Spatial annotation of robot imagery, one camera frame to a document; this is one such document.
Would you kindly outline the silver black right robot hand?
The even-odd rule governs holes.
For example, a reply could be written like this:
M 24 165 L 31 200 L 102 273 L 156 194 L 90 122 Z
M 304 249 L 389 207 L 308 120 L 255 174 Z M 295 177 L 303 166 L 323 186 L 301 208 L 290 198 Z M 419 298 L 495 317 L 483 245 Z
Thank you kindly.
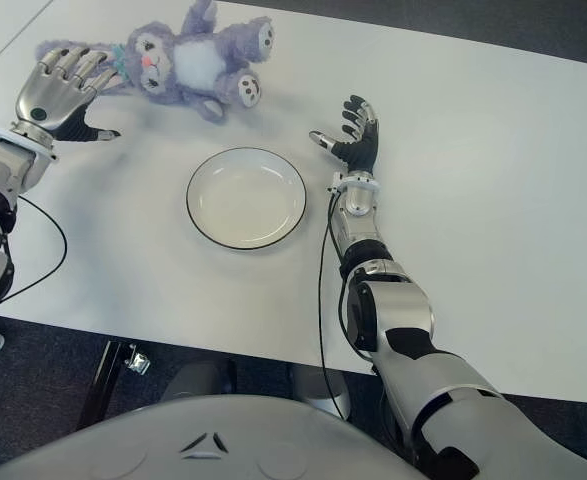
M 343 103 L 342 125 L 350 141 L 338 141 L 317 130 L 309 132 L 309 138 L 322 149 L 343 162 L 348 172 L 373 173 L 379 147 L 379 121 L 372 105 L 364 98 L 351 95 Z

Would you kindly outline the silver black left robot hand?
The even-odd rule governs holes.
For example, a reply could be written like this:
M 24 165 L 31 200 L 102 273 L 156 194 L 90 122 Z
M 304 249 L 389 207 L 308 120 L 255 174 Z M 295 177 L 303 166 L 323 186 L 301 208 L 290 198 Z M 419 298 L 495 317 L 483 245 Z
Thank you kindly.
M 56 47 L 39 59 L 16 100 L 17 131 L 42 131 L 45 141 L 96 142 L 121 136 L 116 130 L 92 127 L 86 112 L 117 75 L 102 64 L 107 54 L 84 46 Z

